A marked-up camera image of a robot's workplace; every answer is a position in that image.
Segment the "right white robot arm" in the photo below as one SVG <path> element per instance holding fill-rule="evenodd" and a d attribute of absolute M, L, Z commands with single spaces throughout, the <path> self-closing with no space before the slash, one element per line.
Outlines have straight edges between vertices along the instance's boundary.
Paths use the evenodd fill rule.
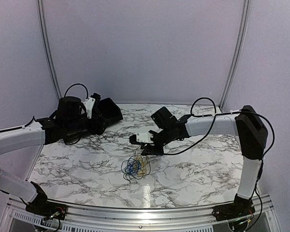
<path fill-rule="evenodd" d="M 238 113 L 214 113 L 212 115 L 184 115 L 177 119 L 166 107 L 151 118 L 160 132 L 148 131 L 136 135 L 136 142 L 144 149 L 143 154 L 164 155 L 165 145 L 175 140 L 208 135 L 233 135 L 237 137 L 243 156 L 240 185 L 230 213 L 241 216 L 251 205 L 256 184 L 261 175 L 268 130 L 253 107 L 245 105 Z"/>

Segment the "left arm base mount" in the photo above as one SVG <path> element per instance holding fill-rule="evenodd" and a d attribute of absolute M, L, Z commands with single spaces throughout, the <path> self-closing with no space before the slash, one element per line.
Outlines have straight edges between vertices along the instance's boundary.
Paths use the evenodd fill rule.
<path fill-rule="evenodd" d="M 67 213 L 67 205 L 50 202 L 47 199 L 35 199 L 33 202 L 25 202 L 26 211 L 43 216 L 45 220 L 64 220 Z"/>

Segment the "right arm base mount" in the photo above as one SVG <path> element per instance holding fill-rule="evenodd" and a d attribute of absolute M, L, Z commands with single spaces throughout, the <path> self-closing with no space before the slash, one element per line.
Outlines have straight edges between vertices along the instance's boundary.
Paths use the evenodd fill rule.
<path fill-rule="evenodd" d="M 234 204 L 225 204 L 214 206 L 212 216 L 216 218 L 216 221 L 223 221 L 249 216 L 254 213 L 254 207 L 237 208 Z"/>

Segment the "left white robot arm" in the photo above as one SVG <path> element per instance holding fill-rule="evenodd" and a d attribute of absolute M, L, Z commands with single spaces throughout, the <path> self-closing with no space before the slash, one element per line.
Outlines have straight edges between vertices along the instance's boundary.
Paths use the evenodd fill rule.
<path fill-rule="evenodd" d="M 50 116 L 33 118 L 26 125 L 0 130 L 0 155 L 35 145 L 49 145 L 63 140 L 65 144 L 77 143 L 83 134 L 93 131 L 94 120 L 101 97 L 93 94 L 81 101 L 77 97 L 63 97 L 58 109 Z M 25 181 L 0 168 L 0 191 L 17 196 L 41 215 L 48 215 L 51 203 L 37 185 Z"/>

